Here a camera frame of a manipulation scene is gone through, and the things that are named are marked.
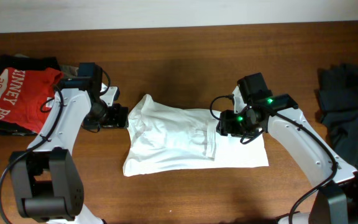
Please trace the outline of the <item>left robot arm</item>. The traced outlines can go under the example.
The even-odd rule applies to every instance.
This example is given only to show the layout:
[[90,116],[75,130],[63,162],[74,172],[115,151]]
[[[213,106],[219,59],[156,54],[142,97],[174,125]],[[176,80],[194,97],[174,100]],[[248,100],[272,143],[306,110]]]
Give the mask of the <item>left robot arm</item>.
[[72,158],[81,128],[126,129],[126,107],[119,88],[103,85],[108,74],[95,63],[81,63],[77,76],[60,81],[53,106],[37,137],[13,152],[4,175],[12,182],[19,215],[39,223],[104,223],[84,204],[85,190]]

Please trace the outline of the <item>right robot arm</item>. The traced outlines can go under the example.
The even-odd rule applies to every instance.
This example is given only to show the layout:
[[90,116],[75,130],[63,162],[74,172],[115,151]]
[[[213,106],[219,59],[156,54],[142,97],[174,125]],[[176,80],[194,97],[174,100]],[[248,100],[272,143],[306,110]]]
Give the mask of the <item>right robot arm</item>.
[[287,214],[269,223],[358,223],[358,170],[316,133],[290,95],[273,95],[263,75],[255,73],[239,79],[227,98],[234,108],[219,115],[216,132],[241,144],[271,135],[312,186]]

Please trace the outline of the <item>grey garment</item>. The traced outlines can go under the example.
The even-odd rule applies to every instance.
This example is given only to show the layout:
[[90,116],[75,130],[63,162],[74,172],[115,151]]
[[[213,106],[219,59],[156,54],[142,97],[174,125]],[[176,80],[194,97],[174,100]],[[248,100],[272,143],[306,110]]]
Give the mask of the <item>grey garment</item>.
[[64,78],[75,78],[78,76],[78,67],[71,65],[60,65],[60,71],[63,73]]

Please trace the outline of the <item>black garment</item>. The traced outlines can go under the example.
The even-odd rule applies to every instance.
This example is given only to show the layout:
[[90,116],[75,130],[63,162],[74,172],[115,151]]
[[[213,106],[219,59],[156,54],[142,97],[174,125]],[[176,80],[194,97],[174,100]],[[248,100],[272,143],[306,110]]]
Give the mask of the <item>black garment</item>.
[[[37,58],[14,57],[10,55],[0,56],[0,74],[5,68],[8,67],[13,67],[18,70],[39,70],[39,71],[45,70],[46,68],[53,68],[60,71],[60,67],[55,57],[37,59]],[[49,116],[50,107],[46,106],[45,103],[43,103],[42,106],[40,107],[40,111],[43,113],[47,113]],[[38,133],[23,128],[15,123],[0,121],[0,134],[1,135],[34,135]]]

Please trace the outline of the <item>white t-shirt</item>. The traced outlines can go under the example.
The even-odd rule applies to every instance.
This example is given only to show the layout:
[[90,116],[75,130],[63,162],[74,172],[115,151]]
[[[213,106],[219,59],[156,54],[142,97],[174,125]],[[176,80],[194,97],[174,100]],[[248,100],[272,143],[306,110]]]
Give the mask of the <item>white t-shirt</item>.
[[144,95],[128,115],[131,140],[123,165],[126,177],[182,169],[267,167],[264,139],[248,144],[216,132],[207,109],[180,109]]

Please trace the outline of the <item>red printed t-shirt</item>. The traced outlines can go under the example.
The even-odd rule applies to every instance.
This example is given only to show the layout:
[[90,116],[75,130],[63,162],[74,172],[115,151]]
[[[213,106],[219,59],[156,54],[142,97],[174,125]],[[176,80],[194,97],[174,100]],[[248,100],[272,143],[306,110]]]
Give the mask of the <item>red printed t-shirt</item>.
[[5,68],[0,74],[0,121],[39,133],[48,117],[40,107],[54,98],[53,86],[61,78],[63,73],[53,68],[41,71]]

